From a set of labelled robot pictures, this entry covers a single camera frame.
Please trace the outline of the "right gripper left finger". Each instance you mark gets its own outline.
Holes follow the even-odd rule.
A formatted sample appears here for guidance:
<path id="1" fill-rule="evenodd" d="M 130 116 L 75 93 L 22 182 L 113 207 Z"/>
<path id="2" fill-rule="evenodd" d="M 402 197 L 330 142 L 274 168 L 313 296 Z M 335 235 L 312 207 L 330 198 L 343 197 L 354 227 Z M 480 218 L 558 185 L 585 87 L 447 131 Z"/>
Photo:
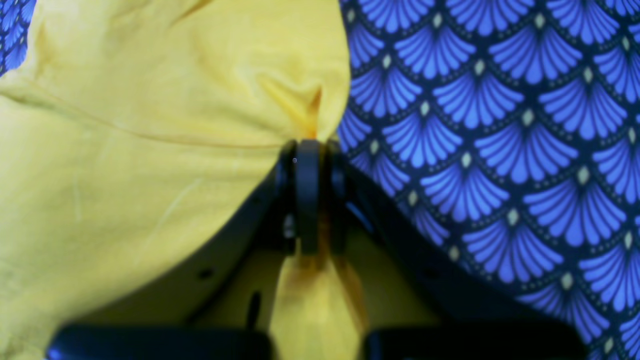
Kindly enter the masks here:
<path id="1" fill-rule="evenodd" d="M 272 360 L 258 329 L 264 294 L 239 301 L 240 324 L 213 325 L 211 310 L 260 255 L 318 251 L 322 144 L 291 140 L 231 218 L 192 255 L 138 290 L 62 326 L 50 360 Z"/>

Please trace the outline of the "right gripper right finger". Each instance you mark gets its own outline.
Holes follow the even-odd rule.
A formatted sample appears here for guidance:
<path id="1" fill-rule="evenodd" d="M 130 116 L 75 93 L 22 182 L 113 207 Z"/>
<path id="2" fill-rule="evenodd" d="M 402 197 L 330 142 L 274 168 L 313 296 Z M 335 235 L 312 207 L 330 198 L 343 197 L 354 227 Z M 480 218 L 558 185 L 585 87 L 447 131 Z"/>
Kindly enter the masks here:
<path id="1" fill-rule="evenodd" d="M 409 284 L 435 325 L 381 325 L 363 342 L 366 360 L 584 360 L 578 332 L 460 268 L 409 222 L 372 180 L 348 164 L 335 141 L 325 147 L 330 249 L 348 247 L 348 227 L 368 232 L 374 249 Z"/>

